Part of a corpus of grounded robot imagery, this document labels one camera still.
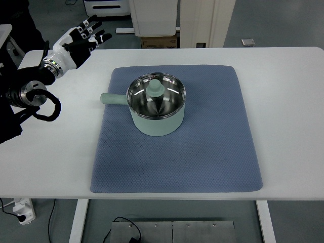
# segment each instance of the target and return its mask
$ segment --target saucepan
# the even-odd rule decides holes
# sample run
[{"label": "saucepan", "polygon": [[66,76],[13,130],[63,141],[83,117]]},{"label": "saucepan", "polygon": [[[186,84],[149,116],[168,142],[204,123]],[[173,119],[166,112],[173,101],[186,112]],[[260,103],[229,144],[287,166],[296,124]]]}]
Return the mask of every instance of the saucepan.
[{"label": "saucepan", "polygon": [[182,123],[186,90],[176,77],[148,73],[135,79],[126,95],[103,93],[103,104],[128,105],[135,126],[150,136],[163,136]]}]

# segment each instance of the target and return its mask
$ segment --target white table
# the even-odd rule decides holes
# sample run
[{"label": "white table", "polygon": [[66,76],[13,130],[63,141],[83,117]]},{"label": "white table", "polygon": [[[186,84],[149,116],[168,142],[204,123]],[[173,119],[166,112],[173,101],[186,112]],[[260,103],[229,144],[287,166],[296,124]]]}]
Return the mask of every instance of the white table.
[{"label": "white table", "polygon": [[[37,65],[40,51],[21,67]],[[244,193],[90,192],[106,92],[117,67],[215,64],[236,70],[263,188]],[[48,87],[62,103],[51,123],[30,118],[0,145],[0,196],[106,199],[324,199],[324,51],[319,48],[96,50]],[[39,113],[52,113],[51,102]]]}]

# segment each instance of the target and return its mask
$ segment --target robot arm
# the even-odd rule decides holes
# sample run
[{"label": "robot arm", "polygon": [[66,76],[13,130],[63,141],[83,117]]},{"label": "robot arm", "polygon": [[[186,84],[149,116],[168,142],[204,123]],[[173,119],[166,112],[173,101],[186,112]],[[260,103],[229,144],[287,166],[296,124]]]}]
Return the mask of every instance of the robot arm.
[{"label": "robot arm", "polygon": [[[0,143],[20,135],[21,123],[31,116],[48,122],[59,116],[61,103],[47,91],[46,86],[68,70],[79,68],[90,57],[91,51],[112,37],[111,34],[104,34],[104,30],[93,33],[102,24],[98,22],[90,26],[95,17],[68,30],[54,44],[49,55],[45,50],[39,66],[19,69],[10,76],[0,76]],[[47,99],[55,104],[53,114],[37,114]],[[15,114],[11,106],[25,109]]]}]

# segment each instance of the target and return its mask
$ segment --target cardboard box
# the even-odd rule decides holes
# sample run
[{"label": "cardboard box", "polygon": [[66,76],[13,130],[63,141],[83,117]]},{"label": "cardboard box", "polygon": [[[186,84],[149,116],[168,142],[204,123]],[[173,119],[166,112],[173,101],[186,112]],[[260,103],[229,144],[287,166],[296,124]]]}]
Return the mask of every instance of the cardboard box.
[{"label": "cardboard box", "polygon": [[177,48],[177,35],[163,37],[141,37],[142,49]]}]

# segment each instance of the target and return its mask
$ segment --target gray floor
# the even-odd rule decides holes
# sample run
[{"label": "gray floor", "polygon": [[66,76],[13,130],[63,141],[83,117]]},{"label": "gray floor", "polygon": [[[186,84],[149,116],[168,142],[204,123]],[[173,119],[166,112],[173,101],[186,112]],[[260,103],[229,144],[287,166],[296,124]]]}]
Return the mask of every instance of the gray floor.
[{"label": "gray floor", "polygon": [[[29,0],[30,12],[37,28],[44,39],[55,41],[69,28],[76,26],[87,18],[83,2],[66,5],[64,0],[46,0],[39,2]],[[240,39],[253,38],[257,47],[305,47],[316,46],[324,49],[324,2],[321,0],[236,0],[233,16],[229,26],[224,47],[242,47]],[[105,21],[103,27],[113,38],[100,48],[103,49],[137,49],[140,39],[134,35],[116,35],[115,29],[132,27],[130,18]],[[14,57],[19,65],[21,58]],[[0,213],[0,242],[48,242],[47,223],[52,199],[33,200],[37,219],[29,225],[20,225],[9,215]],[[101,242],[109,230],[114,216],[143,218],[230,218],[222,202],[205,202],[200,210],[195,202],[145,202],[149,210],[145,213],[143,205],[137,201],[96,200],[90,201],[86,221],[84,242]],[[242,202],[232,207],[241,209],[239,215],[248,216],[254,212],[249,202]],[[69,231],[73,222],[76,200],[58,200],[54,211],[51,236],[52,242],[68,242]],[[281,242],[324,242],[324,202],[323,201],[270,201],[269,209],[273,228],[278,243]],[[255,218],[246,218],[251,222],[253,240],[260,240]]]}]

